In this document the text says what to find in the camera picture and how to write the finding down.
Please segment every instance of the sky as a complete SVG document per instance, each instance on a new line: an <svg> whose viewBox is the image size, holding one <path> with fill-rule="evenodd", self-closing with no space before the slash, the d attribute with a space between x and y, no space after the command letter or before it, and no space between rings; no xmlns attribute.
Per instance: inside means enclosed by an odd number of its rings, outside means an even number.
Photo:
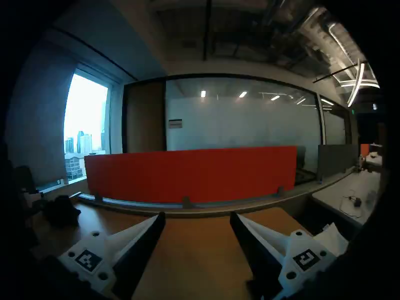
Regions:
<svg viewBox="0 0 400 300"><path fill-rule="evenodd" d="M73 138L74 152L77 152L79 131L91 135L93 150L101 147L107 92L107 87L73 75L65 108L64 141Z"/></svg>

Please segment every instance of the orange partition panel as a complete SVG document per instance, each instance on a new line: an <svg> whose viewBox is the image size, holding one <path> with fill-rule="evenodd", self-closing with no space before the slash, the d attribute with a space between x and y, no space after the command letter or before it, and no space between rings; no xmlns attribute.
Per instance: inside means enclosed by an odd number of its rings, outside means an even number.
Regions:
<svg viewBox="0 0 400 300"><path fill-rule="evenodd" d="M274 194L295 185L295 146L85 156L92 195L126 201L192 203Z"/></svg>
<svg viewBox="0 0 400 300"><path fill-rule="evenodd" d="M363 158L367 157L370 153L370 144L361 144L360 148L361 156Z"/></svg>

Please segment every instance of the sign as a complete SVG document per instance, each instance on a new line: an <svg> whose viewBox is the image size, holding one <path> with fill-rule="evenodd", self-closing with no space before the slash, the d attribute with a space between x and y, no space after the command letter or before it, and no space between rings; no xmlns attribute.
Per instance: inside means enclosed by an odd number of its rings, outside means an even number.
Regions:
<svg viewBox="0 0 400 300"><path fill-rule="evenodd" d="M182 128L182 119L168 120L169 129Z"/></svg>

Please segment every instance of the desk surface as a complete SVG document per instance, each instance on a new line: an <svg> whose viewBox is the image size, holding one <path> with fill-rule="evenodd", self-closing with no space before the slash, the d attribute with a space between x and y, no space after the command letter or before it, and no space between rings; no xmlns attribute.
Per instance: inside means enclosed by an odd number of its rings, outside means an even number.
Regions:
<svg viewBox="0 0 400 300"><path fill-rule="evenodd" d="M147 219L83 204L76 208L81 210L78 228L59 230L36 220L40 243L54 255L62 254L91 231L112 235ZM285 235L304 230L278 207L243 215ZM228 216L167 218L132 299L250 300L246 281L252 277Z"/></svg>
<svg viewBox="0 0 400 300"><path fill-rule="evenodd" d="M312 198L319 201L335 213L340 214L357 226L363 225L371 215L378 197L381 174L377 172L362 171L351 173L326 188L312 194ZM355 196L361 199L361 207L354 208L346 197ZM350 216L353 212L359 217Z"/></svg>
<svg viewBox="0 0 400 300"><path fill-rule="evenodd" d="M375 157L371 157L371 153L368 154L365 158L366 162L368 164L377 166L377 167L381 167L382 166L382 156L377 155Z"/></svg>

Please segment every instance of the glass window pane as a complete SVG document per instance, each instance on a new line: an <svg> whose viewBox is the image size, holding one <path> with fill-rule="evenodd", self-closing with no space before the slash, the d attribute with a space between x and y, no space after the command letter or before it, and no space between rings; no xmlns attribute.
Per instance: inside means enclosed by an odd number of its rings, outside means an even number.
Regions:
<svg viewBox="0 0 400 300"><path fill-rule="evenodd" d="M327 145L351 144L349 111L333 101L321 98Z"/></svg>
<svg viewBox="0 0 400 300"><path fill-rule="evenodd" d="M170 151L297 146L297 169L317 171L320 120L310 92L240 78L169 80L166 115L182 119L182 128L167 127Z"/></svg>
<svg viewBox="0 0 400 300"><path fill-rule="evenodd" d="M74 74L64 119L67 179L86 176L84 156L106 154L105 119L108 88Z"/></svg>

